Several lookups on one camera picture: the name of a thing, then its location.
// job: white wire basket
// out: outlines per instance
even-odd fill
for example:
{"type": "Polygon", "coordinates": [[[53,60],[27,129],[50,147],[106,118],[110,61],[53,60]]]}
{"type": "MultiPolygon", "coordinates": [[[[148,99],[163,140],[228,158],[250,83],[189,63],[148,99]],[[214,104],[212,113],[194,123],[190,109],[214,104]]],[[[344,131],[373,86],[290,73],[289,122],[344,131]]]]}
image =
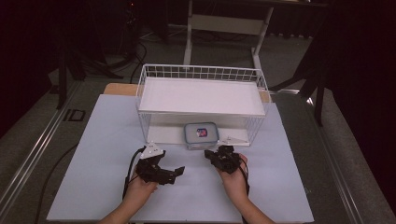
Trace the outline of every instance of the white wire basket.
{"type": "Polygon", "coordinates": [[[145,64],[136,109],[147,142],[186,144],[189,123],[214,122],[219,145],[250,146],[272,103],[260,69],[145,64]]]}

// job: sticker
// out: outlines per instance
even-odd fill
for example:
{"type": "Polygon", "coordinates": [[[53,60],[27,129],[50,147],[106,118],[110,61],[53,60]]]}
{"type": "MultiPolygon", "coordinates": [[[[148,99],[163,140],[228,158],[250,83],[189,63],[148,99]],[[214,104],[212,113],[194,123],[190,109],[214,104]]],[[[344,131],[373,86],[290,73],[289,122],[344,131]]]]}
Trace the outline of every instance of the sticker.
{"type": "Polygon", "coordinates": [[[207,129],[197,129],[197,136],[198,137],[207,137],[207,129]]]}

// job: white table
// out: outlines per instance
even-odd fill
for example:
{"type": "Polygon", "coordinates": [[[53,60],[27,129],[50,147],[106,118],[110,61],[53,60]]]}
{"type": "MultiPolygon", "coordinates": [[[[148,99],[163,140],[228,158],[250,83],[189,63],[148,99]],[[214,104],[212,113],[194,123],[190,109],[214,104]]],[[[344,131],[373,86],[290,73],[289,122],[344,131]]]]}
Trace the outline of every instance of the white table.
{"type": "MultiPolygon", "coordinates": [[[[145,145],[134,100],[99,97],[48,220],[99,220],[120,203],[130,159],[145,145]]],[[[174,185],[159,186],[132,221],[241,222],[203,151],[160,147],[166,156],[159,165],[168,170],[186,166],[185,172],[174,185]]],[[[235,150],[248,157],[249,198],[264,213],[278,223],[314,220],[275,104],[252,146],[235,150]]]]}

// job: small tin box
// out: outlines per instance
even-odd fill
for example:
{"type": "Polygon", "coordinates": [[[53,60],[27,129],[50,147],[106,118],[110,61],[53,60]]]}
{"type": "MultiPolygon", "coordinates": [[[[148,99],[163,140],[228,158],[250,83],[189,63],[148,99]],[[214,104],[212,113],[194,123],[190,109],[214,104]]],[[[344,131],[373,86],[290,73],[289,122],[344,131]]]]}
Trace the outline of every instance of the small tin box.
{"type": "Polygon", "coordinates": [[[188,149],[210,148],[219,141],[218,127],[213,122],[186,124],[184,134],[188,149]]]}

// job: gray floor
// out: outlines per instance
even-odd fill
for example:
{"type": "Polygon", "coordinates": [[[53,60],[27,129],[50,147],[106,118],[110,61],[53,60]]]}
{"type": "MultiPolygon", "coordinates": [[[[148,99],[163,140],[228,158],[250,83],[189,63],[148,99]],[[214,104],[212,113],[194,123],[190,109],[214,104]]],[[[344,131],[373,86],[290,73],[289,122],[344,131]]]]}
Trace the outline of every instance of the gray floor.
{"type": "MultiPolygon", "coordinates": [[[[142,43],[147,48],[147,57],[144,60],[146,63],[183,63],[185,30],[174,29],[175,35],[170,36],[168,44],[158,40],[155,35],[148,35],[142,39],[142,43]]],[[[234,35],[225,34],[221,36],[234,37],[234,35]]],[[[209,41],[211,37],[211,35],[194,34],[191,64],[253,67],[249,49],[256,44],[255,36],[248,36],[238,41],[209,41]]],[[[310,41],[310,39],[296,37],[284,39],[281,36],[268,36],[265,39],[260,57],[268,86],[274,86],[293,75],[310,41]]],[[[144,51],[139,48],[139,52],[143,55],[144,51]]],[[[109,58],[110,61],[117,59],[117,57],[109,58]]],[[[59,125],[41,160],[31,173],[31,177],[26,181],[25,188],[21,190],[20,196],[9,210],[5,223],[34,221],[39,193],[46,175],[58,158],[78,142],[97,95],[103,92],[109,82],[129,82],[129,76],[134,67],[135,64],[117,72],[125,77],[123,80],[111,80],[90,74],[83,83],[74,84],[78,85],[78,88],[68,108],[86,110],[88,114],[82,122],[64,121],[59,125]]],[[[302,84],[303,82],[295,83],[289,86],[289,89],[298,90],[302,84]]],[[[279,110],[284,110],[282,119],[314,213],[315,223],[396,223],[395,216],[375,183],[353,134],[332,98],[332,93],[328,90],[325,92],[323,128],[304,122],[309,117],[309,110],[312,108],[306,107],[305,103],[296,100],[296,97],[298,96],[280,93],[274,99],[279,102],[279,110]],[[295,111],[293,113],[285,111],[291,105],[295,111]],[[308,136],[309,134],[313,136],[312,139],[299,138],[301,135],[308,136]],[[357,217],[355,221],[349,220],[350,216],[344,209],[343,201],[339,196],[345,193],[345,189],[340,191],[330,178],[332,166],[326,165],[329,163],[328,152],[318,147],[323,145],[323,141],[324,145],[330,147],[331,156],[336,160],[336,168],[342,174],[341,181],[346,183],[346,191],[350,192],[354,200],[351,206],[356,206],[359,211],[355,215],[357,217]]],[[[0,191],[7,188],[7,184],[45,130],[55,114],[56,104],[56,95],[44,95],[0,140],[0,191]]],[[[47,223],[45,216],[71,158],[72,154],[69,154],[60,163],[49,181],[40,223],[47,223]]]]}

